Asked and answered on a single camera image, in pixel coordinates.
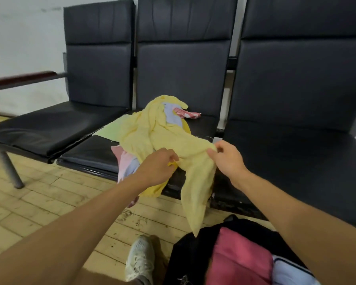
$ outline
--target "pink cloth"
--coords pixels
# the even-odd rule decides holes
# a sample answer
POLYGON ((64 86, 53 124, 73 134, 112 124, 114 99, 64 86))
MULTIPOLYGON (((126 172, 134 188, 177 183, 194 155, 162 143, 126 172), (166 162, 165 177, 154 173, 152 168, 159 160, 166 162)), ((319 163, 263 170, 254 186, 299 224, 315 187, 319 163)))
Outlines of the pink cloth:
MULTIPOLYGON (((123 147, 111 146, 111 150, 117 158, 117 164, 119 165, 119 173, 117 177, 117 182, 121 182, 124 179, 125 170, 128 168, 129 164, 133 160, 134 156, 131 153, 124 151, 123 147)), ((140 197, 136 197, 127 208, 133 207, 140 197)))
POLYGON ((181 117, 182 119, 184 118, 198 119, 201 115, 201 113, 188 112, 180 108, 174 108, 173 111, 177 114, 177 116, 181 117))
POLYGON ((214 247, 206 285, 271 284, 272 254, 242 235, 222 227, 214 247))

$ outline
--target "person's left hand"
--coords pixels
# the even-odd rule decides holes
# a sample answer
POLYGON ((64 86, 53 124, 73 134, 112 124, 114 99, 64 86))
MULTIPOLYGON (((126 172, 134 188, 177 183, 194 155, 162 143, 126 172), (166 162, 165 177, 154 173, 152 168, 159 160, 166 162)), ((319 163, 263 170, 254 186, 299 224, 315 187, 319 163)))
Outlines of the person's left hand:
POLYGON ((150 154, 133 175, 145 182, 146 188, 159 185, 173 175, 176 167, 168 164, 174 161, 179 161, 178 155, 172 149, 161 148, 150 154))

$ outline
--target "hand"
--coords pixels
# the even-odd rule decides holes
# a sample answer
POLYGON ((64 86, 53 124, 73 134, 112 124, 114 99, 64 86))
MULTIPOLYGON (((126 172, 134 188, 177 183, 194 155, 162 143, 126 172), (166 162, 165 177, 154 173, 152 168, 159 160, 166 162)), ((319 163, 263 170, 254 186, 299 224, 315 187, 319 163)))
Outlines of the hand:
POLYGON ((215 147, 217 152, 209 148, 207 154, 216 163, 219 170, 231 180, 233 186, 238 188, 237 180, 249 174, 240 152, 234 145, 224 140, 216 142, 215 147))
POLYGON ((169 162, 179 161, 178 155, 172 149, 161 148, 150 154, 133 174, 145 187, 159 185, 173 175, 176 166, 169 162))

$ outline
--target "red-brown armrest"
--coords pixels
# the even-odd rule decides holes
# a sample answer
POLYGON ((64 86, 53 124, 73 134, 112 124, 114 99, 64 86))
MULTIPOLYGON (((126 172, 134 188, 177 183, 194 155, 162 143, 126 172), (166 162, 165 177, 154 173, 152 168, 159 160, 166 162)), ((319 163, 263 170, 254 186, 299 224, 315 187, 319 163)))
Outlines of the red-brown armrest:
POLYGON ((66 73, 57 74, 53 71, 43 71, 11 77, 3 77, 0 78, 0 90, 64 77, 66 77, 66 73))

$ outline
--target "forearm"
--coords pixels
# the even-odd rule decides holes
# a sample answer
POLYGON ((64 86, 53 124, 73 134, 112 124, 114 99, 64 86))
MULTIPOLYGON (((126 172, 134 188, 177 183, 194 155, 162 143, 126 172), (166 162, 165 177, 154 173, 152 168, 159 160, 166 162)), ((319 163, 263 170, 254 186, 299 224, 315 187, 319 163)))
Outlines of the forearm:
POLYGON ((252 173, 235 183, 321 284, 356 284, 356 228, 252 173))
POLYGON ((126 178, 3 252, 0 285, 70 284, 118 215, 145 189, 141 184, 126 178))

